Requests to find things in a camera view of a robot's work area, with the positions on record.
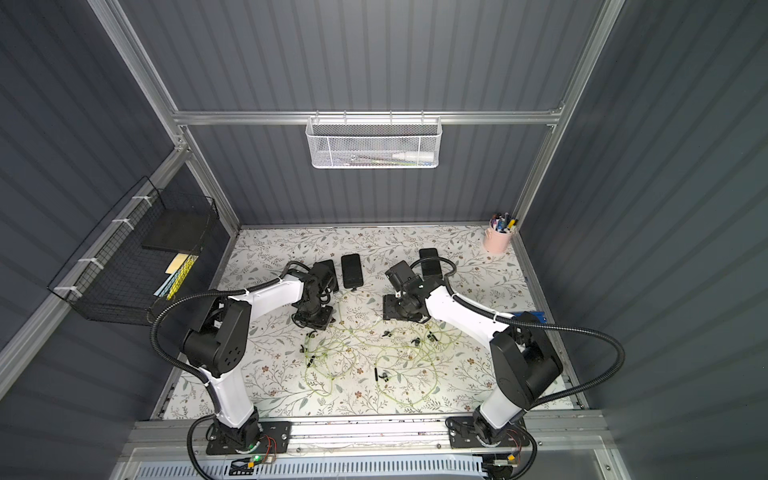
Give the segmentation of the black smartphone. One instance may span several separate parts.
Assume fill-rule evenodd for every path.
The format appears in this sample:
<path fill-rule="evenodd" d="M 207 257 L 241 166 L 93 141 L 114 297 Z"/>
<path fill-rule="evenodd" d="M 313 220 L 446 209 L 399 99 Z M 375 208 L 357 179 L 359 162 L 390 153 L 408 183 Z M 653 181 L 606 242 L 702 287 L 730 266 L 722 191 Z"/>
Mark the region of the black smartphone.
<path fill-rule="evenodd" d="M 341 257 L 343 285 L 345 289 L 356 290 L 364 285 L 363 269 L 359 254 L 347 254 Z"/>
<path fill-rule="evenodd" d="M 336 293 L 339 291 L 338 278 L 334 265 L 334 261 L 331 259 L 317 262 L 320 267 L 320 279 L 323 287 L 330 293 Z"/>
<path fill-rule="evenodd" d="M 434 247 L 422 248 L 419 250 L 419 260 L 422 276 L 425 280 L 443 278 L 443 271 L 441 267 L 441 261 L 439 260 L 439 252 Z"/>

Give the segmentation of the green wired earphones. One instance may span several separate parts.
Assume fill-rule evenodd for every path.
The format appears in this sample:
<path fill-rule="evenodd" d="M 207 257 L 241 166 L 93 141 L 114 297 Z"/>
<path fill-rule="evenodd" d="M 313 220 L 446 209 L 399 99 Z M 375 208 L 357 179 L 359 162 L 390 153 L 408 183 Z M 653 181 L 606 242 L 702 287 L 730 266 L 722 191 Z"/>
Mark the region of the green wired earphones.
<path fill-rule="evenodd" d="M 345 291 L 333 305 L 333 322 L 302 345 L 306 360 L 300 385 L 311 399 L 358 401 L 374 384 L 373 360 L 381 342 L 383 293 Z"/>
<path fill-rule="evenodd" d="M 447 323 L 385 318 L 379 321 L 381 344 L 373 360 L 375 391 L 400 408 L 415 409 L 440 392 L 448 362 L 464 336 Z"/>

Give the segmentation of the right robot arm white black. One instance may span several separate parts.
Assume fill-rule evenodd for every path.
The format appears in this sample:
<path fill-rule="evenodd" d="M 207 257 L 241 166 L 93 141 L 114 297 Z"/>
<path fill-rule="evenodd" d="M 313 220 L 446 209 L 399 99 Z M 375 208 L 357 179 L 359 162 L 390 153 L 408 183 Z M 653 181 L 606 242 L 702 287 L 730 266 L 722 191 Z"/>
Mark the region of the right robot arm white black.
<path fill-rule="evenodd" d="M 614 337 L 589 329 L 542 322 L 529 311 L 502 313 L 457 293 L 450 277 L 457 267 L 451 260 L 433 256 L 427 262 L 444 262 L 451 270 L 441 277 L 422 277 L 411 264 L 400 261 L 385 275 L 395 290 L 394 310 L 399 320 L 424 323 L 430 319 L 460 330 L 486 347 L 492 360 L 495 388 L 473 414 L 474 431 L 490 444 L 506 427 L 530 410 L 592 389 L 616 375 L 626 353 Z M 548 333 L 572 333 L 600 340 L 616 352 L 613 364 L 596 378 L 547 395 L 545 391 L 563 373 L 562 360 Z"/>

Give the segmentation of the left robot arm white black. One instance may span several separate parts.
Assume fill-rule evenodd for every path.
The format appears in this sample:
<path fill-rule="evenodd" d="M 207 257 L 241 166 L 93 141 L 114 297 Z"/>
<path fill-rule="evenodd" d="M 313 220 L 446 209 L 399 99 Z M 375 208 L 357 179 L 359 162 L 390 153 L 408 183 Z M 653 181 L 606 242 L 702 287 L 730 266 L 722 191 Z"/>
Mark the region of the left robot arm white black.
<path fill-rule="evenodd" d="M 240 368 L 250 322 L 291 306 L 291 321 L 296 326 L 324 330 L 332 322 L 330 301 L 337 291 L 338 279 L 331 260 L 312 266 L 290 261 L 279 275 L 262 284 L 238 290 L 208 290 L 171 303 L 152 321 L 150 343 L 163 360 L 202 382 L 213 402 L 214 425 L 223 436 L 243 444 L 253 442 L 259 436 L 259 415 Z M 171 312 L 188 303 L 196 303 L 198 310 L 180 346 L 186 357 L 182 362 L 161 346 L 159 333 Z"/>

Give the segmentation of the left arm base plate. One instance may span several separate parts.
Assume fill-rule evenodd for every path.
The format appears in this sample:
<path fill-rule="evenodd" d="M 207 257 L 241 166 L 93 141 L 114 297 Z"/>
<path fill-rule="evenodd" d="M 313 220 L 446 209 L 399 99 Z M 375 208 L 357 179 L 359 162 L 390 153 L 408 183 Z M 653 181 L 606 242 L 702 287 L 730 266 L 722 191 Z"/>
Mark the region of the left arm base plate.
<path fill-rule="evenodd" d="M 283 454 L 293 424 L 288 421 L 247 422 L 235 429 L 214 420 L 206 431 L 208 455 Z"/>

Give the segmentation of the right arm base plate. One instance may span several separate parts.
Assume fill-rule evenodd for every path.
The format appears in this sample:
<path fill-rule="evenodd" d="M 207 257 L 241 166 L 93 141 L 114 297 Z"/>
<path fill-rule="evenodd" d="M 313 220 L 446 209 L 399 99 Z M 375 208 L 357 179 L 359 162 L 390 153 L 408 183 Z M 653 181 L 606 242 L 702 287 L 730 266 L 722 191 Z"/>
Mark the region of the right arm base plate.
<path fill-rule="evenodd" d="M 454 449 L 509 448 L 520 450 L 531 441 L 522 432 L 523 423 L 508 423 L 503 428 L 492 427 L 479 415 L 449 416 L 444 421 L 449 443 Z"/>

